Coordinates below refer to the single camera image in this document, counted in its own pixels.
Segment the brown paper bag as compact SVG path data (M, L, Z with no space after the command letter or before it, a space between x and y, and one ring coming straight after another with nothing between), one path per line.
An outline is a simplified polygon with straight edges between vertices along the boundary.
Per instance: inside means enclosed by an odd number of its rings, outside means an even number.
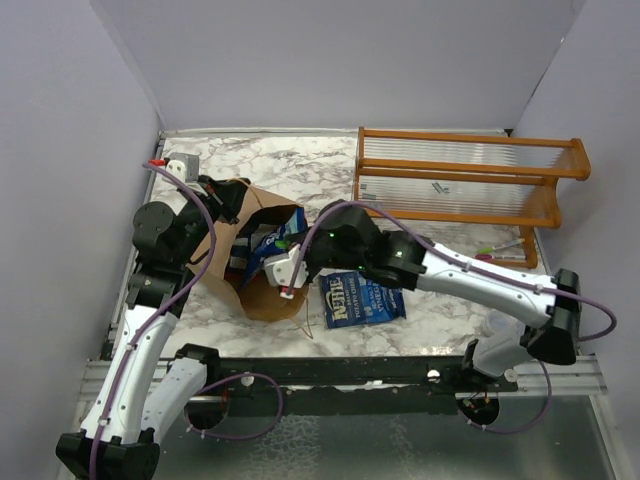
M250 184L238 215L239 223L230 225L216 221L216 240L207 236L189 265L190 270L200 276L200 282L225 305L250 320L267 323L294 317L308 295L308 288L303 286L295 291L292 300L281 298L279 288L268 283L263 270L247 286L241 287L247 260L241 259L239 264L235 260L248 253L249 246L240 240L249 238L250 220L265 220L267 214L259 214L259 211L270 207L282 209L281 213L273 214L278 222L282 222L284 213L290 215L293 209L301 206Z

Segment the blue snack bag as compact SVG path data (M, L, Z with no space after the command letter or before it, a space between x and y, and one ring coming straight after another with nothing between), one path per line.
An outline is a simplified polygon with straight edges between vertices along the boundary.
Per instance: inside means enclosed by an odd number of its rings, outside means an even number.
M265 220L250 220L249 253L243 270L242 288L259 273L267 257L284 253L288 249L291 243L290 236L307 229L308 224L303 207L296 207L290 215L284 213L283 221L278 222L273 214L281 212L280 207L262 209L259 214L266 213Z

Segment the Kettle sea salt vinegar chips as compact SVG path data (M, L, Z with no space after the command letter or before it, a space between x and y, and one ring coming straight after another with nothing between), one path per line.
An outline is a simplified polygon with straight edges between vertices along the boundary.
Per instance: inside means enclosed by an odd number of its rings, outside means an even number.
M329 329L388 323L406 317L401 289L390 289L358 272L320 277L324 317Z

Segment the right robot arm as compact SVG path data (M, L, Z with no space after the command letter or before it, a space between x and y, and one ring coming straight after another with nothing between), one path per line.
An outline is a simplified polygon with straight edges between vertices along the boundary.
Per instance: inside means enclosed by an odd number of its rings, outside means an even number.
M469 390L481 391L529 360L576 361L580 307L573 272L524 273L456 253L405 226L383 231L362 203L347 201L322 210L301 253L311 275L354 270L388 288L455 296L515 318L517 325L468 344L459 378Z

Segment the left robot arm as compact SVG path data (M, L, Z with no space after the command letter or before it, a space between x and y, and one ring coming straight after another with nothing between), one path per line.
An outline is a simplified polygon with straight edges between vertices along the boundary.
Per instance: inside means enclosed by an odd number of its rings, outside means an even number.
M216 181L206 175L179 187L180 211L153 201L134 215L137 251L128 281L121 340L99 394L76 433L60 436L56 455L77 479L150 479L161 442L191 395L214 392L221 371L186 356L151 385L161 353L199 275L190 261L213 227L238 224L251 185L245 178Z

